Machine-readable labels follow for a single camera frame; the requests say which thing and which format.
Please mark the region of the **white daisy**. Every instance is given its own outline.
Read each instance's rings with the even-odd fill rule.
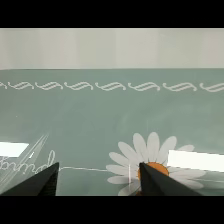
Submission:
[[[157,133],[152,132],[147,143],[140,134],[136,133],[133,136],[133,143],[135,150],[124,142],[118,143],[118,147],[124,156],[115,152],[109,153],[110,158],[119,165],[108,165],[106,169],[119,176],[110,177],[108,182],[112,184],[128,184],[120,190],[119,196],[130,195],[140,190],[139,163],[141,162],[145,162],[187,187],[192,189],[203,187],[201,183],[194,179],[205,175],[205,171],[167,167],[168,153],[169,150],[175,149],[176,137],[169,137],[160,147]],[[185,145],[177,150],[191,152],[194,150],[194,146]]]

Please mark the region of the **flower center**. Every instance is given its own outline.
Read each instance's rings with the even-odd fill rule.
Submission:
[[[160,171],[161,173],[165,174],[166,176],[169,176],[169,172],[168,172],[167,168],[165,166],[163,166],[162,164],[155,163],[155,162],[149,162],[146,164],[148,166],[151,166],[152,168]],[[140,180],[140,169],[138,169],[138,179]]]

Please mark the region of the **black object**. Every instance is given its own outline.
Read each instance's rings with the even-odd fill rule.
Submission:
[[[59,163],[44,169],[1,196],[56,196]]]
[[[202,196],[158,170],[140,163],[142,196]]]

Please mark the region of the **white rectangle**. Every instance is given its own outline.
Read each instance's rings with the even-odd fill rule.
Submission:
[[[19,157],[28,145],[27,143],[0,142],[0,156]]]
[[[167,165],[224,172],[224,155],[170,150]]]

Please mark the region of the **white decorative border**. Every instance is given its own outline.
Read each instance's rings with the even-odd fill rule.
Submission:
[[[29,82],[20,82],[15,85],[12,85],[10,82],[8,82],[7,84],[8,85],[0,82],[0,87],[3,87],[5,89],[8,89],[8,87],[11,87],[16,90],[23,90],[25,88],[31,88],[31,89],[39,88],[42,90],[51,90],[53,88],[60,88],[61,90],[63,90],[65,87],[69,88],[71,90],[81,90],[84,88],[89,88],[90,90],[94,90],[94,88],[96,87],[96,88],[104,90],[104,91],[111,91],[111,90],[115,90],[117,88],[121,88],[122,90],[127,90],[127,87],[129,87],[130,89],[136,90],[136,91],[146,91],[149,89],[155,89],[157,91],[160,91],[161,87],[163,87],[164,89],[167,89],[167,90],[170,90],[173,92],[179,92],[179,91],[183,91],[186,89],[191,89],[193,91],[197,91],[198,88],[200,88],[200,89],[206,90],[208,92],[212,92],[212,93],[224,90],[224,83],[218,83],[216,85],[212,85],[212,86],[208,86],[208,87],[205,87],[204,83],[200,83],[199,87],[197,88],[195,85],[193,85],[190,82],[183,82],[183,83],[179,83],[174,86],[167,86],[166,83],[163,83],[162,86],[158,86],[157,84],[155,84],[153,82],[146,82],[146,83],[142,83],[137,86],[133,86],[132,83],[128,83],[127,87],[119,82],[112,82],[112,83],[102,85],[102,86],[100,86],[98,82],[95,83],[95,86],[91,85],[88,82],[79,82],[77,84],[72,84],[72,85],[69,85],[67,82],[64,82],[64,85],[57,83],[57,82],[49,82],[44,85],[39,85],[37,82],[35,82],[34,85],[30,84]]]

